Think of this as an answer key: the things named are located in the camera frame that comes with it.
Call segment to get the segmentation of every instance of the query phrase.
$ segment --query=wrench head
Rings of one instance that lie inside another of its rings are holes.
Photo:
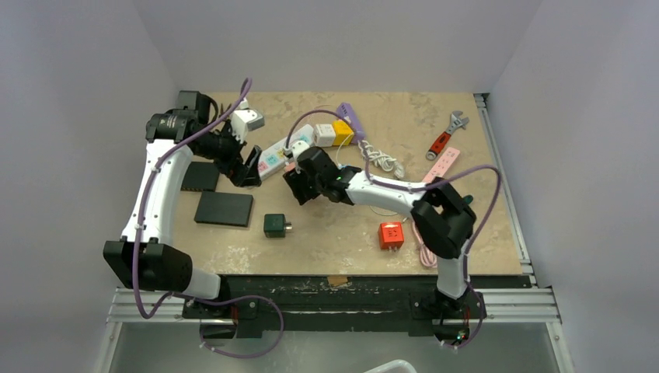
[[[462,127],[463,129],[466,127],[467,123],[469,123],[469,118],[461,118],[460,116],[462,115],[462,111],[456,110],[453,113],[451,113],[451,125],[449,128],[452,130],[451,133],[458,128]]]

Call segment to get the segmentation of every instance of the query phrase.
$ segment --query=red power adapter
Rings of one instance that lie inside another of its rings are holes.
[[[378,236],[380,237],[380,249],[382,250],[398,250],[405,242],[403,225],[399,221],[380,224]]]

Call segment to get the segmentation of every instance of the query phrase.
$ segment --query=gray wall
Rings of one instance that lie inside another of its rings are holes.
[[[544,0],[490,115],[577,371],[656,371],[659,3]]]
[[[130,0],[0,2],[0,371],[89,371],[175,89]]]
[[[486,92],[541,0],[134,0],[174,81],[234,91]]]

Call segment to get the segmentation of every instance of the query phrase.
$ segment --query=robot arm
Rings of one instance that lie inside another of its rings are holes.
[[[367,204],[412,218],[425,245],[438,256],[438,291],[453,300],[465,294],[463,254],[476,214],[453,186],[414,192],[426,184],[371,177],[410,191],[394,190],[371,183],[358,167],[339,169],[322,148],[303,141],[291,145],[291,154],[296,168],[284,179],[300,204],[322,194],[332,202]],[[436,207],[442,207],[441,213]]]
[[[210,108],[210,97],[199,92],[181,91],[176,109],[154,114],[147,123],[147,157],[135,206],[120,240],[106,242],[103,249],[106,262],[127,288],[132,288],[131,255],[139,204],[147,179],[159,158],[183,139],[207,126]],[[193,155],[212,159],[220,173],[238,187],[258,187],[261,184],[257,168],[261,149],[255,146],[245,163],[240,151],[246,145],[248,132],[264,125],[263,115],[250,109],[245,99],[230,118],[220,131],[206,133],[175,151],[158,171],[148,195],[141,227],[138,275],[141,290],[176,291],[206,299],[218,297],[220,277],[195,268],[190,256],[172,247],[173,212]]]

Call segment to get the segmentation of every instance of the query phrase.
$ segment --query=green power adapter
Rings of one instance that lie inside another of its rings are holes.
[[[265,214],[263,217],[263,233],[269,239],[282,239],[291,229],[293,225],[286,221],[284,214]]]

